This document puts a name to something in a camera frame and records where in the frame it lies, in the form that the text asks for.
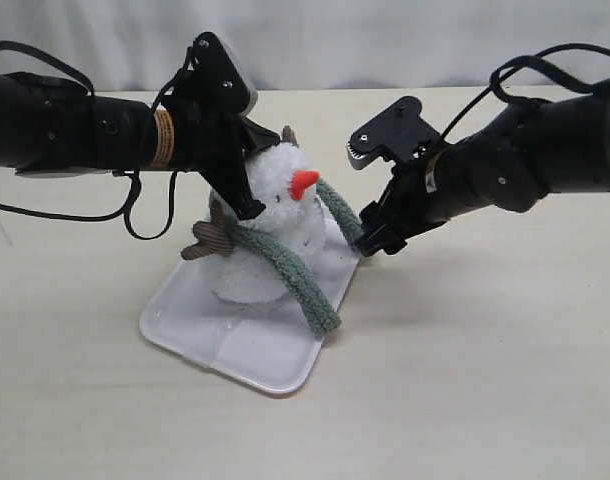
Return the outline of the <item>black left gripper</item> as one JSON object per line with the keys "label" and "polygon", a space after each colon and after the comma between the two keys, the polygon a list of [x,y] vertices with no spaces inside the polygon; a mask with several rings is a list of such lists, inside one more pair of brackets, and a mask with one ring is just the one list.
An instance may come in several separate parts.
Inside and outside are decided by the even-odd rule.
{"label": "black left gripper", "polygon": [[144,126],[144,168],[200,173],[239,220],[263,212],[244,160],[279,145],[281,136],[246,116],[200,104],[191,95],[191,67],[159,90]]}

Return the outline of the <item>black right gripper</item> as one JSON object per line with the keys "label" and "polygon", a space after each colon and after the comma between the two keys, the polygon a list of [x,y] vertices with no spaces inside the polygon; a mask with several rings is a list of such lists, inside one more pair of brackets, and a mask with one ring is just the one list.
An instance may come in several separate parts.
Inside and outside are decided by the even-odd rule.
{"label": "black right gripper", "polygon": [[495,206],[524,213],[548,194],[520,155],[484,147],[449,147],[397,168],[381,198],[361,212],[353,242],[362,257],[395,255],[407,240],[452,218]]}

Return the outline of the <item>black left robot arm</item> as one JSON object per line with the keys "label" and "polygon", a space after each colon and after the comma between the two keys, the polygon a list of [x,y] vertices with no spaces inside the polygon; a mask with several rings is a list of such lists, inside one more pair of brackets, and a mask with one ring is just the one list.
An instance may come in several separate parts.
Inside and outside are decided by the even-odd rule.
{"label": "black left robot arm", "polygon": [[239,219],[254,219],[265,206],[246,164],[280,142],[247,118],[254,102],[232,72],[183,72],[158,109],[64,78],[0,74],[0,167],[29,178],[196,172]]}

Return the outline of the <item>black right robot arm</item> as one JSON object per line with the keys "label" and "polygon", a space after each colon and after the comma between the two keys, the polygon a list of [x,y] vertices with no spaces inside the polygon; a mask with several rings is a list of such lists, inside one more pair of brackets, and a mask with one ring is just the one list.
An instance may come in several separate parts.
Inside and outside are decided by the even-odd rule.
{"label": "black right robot arm", "polygon": [[610,80],[575,98],[508,96],[484,128],[447,142],[405,95],[355,130],[352,167],[393,162],[353,244],[394,255],[408,240],[487,207],[525,213],[550,194],[610,193]]}

